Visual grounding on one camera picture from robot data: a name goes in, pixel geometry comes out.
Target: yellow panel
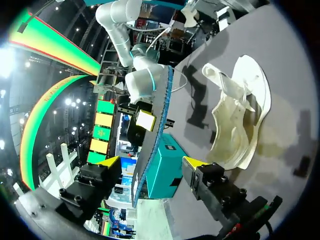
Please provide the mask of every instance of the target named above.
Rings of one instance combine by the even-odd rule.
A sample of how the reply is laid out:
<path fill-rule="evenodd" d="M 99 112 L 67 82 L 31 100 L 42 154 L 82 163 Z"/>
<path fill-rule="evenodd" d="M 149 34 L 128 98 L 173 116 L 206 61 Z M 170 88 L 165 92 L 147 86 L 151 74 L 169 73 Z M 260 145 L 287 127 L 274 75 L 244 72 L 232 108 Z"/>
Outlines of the yellow panel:
<path fill-rule="evenodd" d="M 106 154 L 108 150 L 108 143 L 105 141 L 91 139 L 90 150 Z"/>
<path fill-rule="evenodd" d="M 208 165 L 209 163 L 204 162 L 204 161 L 199 161 L 197 159 L 188 157 L 188 156 L 184 156 L 183 157 L 184 160 L 186 160 L 194 169 L 196 169 L 197 167 L 201 166 L 201 165 Z"/>
<path fill-rule="evenodd" d="M 105 127 L 111 127 L 113 118 L 114 117 L 112 115 L 96 113 L 94 124 L 105 126 Z"/>
<path fill-rule="evenodd" d="M 97 165 L 102 164 L 103 166 L 107 166 L 110 168 L 118 159 L 119 159 L 119 156 L 114 156 L 114 157 L 108 158 L 106 160 L 97 162 L 96 164 Z"/>

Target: white robotic arm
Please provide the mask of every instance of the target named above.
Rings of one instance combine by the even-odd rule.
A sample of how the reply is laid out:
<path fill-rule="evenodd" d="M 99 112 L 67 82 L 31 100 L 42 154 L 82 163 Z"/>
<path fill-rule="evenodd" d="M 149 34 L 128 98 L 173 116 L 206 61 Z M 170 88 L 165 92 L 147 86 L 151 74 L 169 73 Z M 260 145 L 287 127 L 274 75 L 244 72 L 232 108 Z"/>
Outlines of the white robotic arm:
<path fill-rule="evenodd" d="M 133 58 L 127 27 L 123 23 L 138 19 L 141 4 L 142 0 L 118 0 L 100 5 L 95 12 L 97 22 L 107 31 L 124 67 L 132 65 Z"/>
<path fill-rule="evenodd" d="M 127 33 L 126 22 L 138 19 L 142 0 L 118 0 L 102 4 L 95 13 L 96 20 L 107 31 L 119 60 L 124 67 L 133 64 L 136 71 L 125 76 L 131 103 L 138 100 L 151 101 L 152 92 L 164 71 L 164 65 L 147 57 L 145 50 L 133 47 Z"/>

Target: bolt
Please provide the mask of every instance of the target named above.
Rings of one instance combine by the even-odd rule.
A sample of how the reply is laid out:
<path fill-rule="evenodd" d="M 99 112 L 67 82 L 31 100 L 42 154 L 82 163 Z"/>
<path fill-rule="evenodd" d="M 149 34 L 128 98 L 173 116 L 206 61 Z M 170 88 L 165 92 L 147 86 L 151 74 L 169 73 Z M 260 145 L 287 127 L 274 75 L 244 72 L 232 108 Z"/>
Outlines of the bolt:
<path fill-rule="evenodd" d="M 229 196 L 224 196 L 222 199 L 221 199 L 221 203 L 222 205 L 227 205 L 228 203 L 230 202 L 230 197 Z"/>
<path fill-rule="evenodd" d="M 239 192 L 240 192 L 241 195 L 244 195 L 244 194 L 247 193 L 247 190 L 244 189 L 244 188 L 240 188 Z"/>
<path fill-rule="evenodd" d="M 74 197 L 74 200 L 75 200 L 77 203 L 80 203 L 80 202 L 83 200 L 83 198 L 82 198 L 82 196 L 77 195 L 77 196 Z"/>
<path fill-rule="evenodd" d="M 60 188 L 59 189 L 59 194 L 60 194 L 60 196 L 65 196 L 66 195 L 66 193 L 67 193 L 67 190 L 65 189 L 65 188 Z"/>
<path fill-rule="evenodd" d="M 228 180 L 227 176 L 222 176 L 221 177 L 221 182 L 225 183 Z"/>

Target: curved rainbow arch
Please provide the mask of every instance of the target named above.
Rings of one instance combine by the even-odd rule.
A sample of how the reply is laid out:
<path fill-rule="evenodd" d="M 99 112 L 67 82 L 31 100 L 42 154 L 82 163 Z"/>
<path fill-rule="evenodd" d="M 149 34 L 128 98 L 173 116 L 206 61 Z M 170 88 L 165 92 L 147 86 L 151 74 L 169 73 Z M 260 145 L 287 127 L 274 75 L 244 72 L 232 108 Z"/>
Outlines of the curved rainbow arch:
<path fill-rule="evenodd" d="M 24 127 L 20 148 L 20 170 L 22 181 L 33 191 L 38 187 L 38 161 L 33 161 L 33 150 L 40 124 L 51 104 L 68 86 L 79 80 L 88 82 L 95 76 L 76 75 L 67 77 L 53 85 L 36 103 Z"/>
<path fill-rule="evenodd" d="M 21 24 L 29 17 L 30 13 L 25 10 L 12 24 L 8 39 L 11 45 L 56 60 L 86 74 L 98 75 L 100 64 L 96 60 L 40 18 L 33 18 L 23 33 L 18 32 Z"/>

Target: teal machine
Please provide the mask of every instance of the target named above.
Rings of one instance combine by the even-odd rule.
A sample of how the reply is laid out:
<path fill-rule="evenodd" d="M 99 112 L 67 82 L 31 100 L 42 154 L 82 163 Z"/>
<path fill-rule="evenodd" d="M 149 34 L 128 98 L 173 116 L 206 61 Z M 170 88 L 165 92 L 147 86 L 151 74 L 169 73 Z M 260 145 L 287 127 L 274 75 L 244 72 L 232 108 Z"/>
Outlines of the teal machine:
<path fill-rule="evenodd" d="M 150 199 L 172 198 L 182 179 L 182 158 L 186 152 L 177 141 L 163 133 L 158 151 L 146 174 Z"/>

